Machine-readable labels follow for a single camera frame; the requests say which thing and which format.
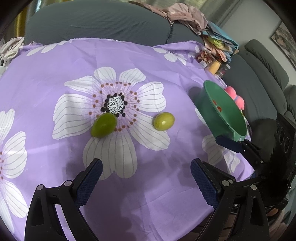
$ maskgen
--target grape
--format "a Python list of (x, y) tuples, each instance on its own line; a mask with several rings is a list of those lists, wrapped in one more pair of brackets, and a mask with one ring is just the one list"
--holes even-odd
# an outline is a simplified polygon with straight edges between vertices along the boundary
[(111, 113), (100, 115), (91, 128), (93, 137), (102, 138), (111, 134), (117, 125), (117, 118)]
[(169, 112), (163, 112), (155, 117), (153, 121), (153, 126), (158, 131), (166, 131), (171, 128), (174, 123), (175, 117), (173, 116), (173, 114)]

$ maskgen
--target white cloth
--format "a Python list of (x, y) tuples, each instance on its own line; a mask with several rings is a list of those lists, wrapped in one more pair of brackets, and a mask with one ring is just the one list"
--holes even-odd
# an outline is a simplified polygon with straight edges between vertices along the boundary
[(13, 38), (7, 43), (0, 45), (0, 77), (13, 58), (17, 56), (19, 48), (23, 45), (24, 37)]

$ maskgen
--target pink ball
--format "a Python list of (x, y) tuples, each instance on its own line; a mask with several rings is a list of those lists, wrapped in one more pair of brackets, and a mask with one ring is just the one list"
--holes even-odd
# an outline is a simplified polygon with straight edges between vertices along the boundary
[(233, 100), (236, 98), (237, 93), (231, 86), (226, 87), (224, 90)]
[(244, 99), (242, 97), (238, 95), (234, 102), (240, 110), (244, 110)]

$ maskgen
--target yellow cup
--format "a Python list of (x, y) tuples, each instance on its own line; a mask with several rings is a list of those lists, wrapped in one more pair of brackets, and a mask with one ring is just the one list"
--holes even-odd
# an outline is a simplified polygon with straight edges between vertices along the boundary
[(210, 66), (207, 67), (207, 70), (210, 71), (212, 74), (215, 74), (217, 73), (220, 66), (221, 66), (221, 63), (216, 60), (212, 62)]

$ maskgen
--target green plastic bowl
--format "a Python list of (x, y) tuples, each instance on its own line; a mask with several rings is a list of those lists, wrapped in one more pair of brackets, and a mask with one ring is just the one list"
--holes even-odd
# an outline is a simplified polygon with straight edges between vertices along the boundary
[(194, 104), (215, 138), (224, 135), (234, 141), (245, 139), (247, 126), (244, 117), (234, 100), (219, 85), (206, 80)]

